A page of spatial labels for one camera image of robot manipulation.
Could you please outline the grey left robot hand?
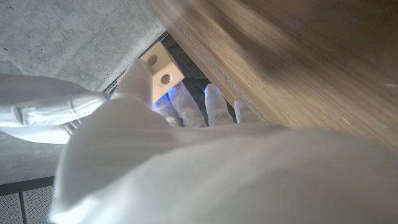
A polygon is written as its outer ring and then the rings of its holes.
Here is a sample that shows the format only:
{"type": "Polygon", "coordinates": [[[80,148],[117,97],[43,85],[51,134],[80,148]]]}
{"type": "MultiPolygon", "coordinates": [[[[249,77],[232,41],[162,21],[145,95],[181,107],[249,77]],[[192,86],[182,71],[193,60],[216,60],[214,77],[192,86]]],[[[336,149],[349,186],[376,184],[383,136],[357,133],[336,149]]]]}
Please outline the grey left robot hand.
{"type": "Polygon", "coordinates": [[[64,147],[54,223],[396,223],[397,153],[317,129],[236,120],[171,126],[133,61],[64,147]]]}

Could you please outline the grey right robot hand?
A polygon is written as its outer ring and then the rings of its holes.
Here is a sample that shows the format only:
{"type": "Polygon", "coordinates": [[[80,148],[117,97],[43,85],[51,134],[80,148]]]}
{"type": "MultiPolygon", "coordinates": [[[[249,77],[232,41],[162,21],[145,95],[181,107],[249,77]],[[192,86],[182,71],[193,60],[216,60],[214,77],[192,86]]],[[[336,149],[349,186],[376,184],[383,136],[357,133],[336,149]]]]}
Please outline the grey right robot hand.
{"type": "Polygon", "coordinates": [[[110,98],[73,82],[24,75],[12,62],[1,62],[1,132],[25,141],[67,143],[110,98]]]}

